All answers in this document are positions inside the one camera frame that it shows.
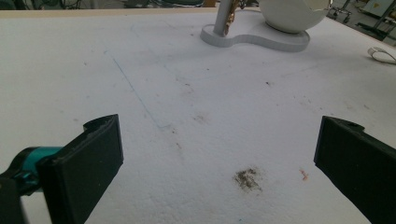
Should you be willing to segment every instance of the white table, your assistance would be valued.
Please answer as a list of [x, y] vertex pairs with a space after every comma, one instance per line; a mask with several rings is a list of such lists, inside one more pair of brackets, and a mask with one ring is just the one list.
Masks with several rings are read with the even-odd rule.
[[[125, 161], [87, 223], [369, 223], [313, 158], [324, 115], [396, 147], [396, 67], [366, 52], [396, 50], [328, 19], [303, 52], [219, 49], [215, 12], [0, 12], [0, 171], [119, 114]], [[42, 193], [23, 203], [50, 223]]]

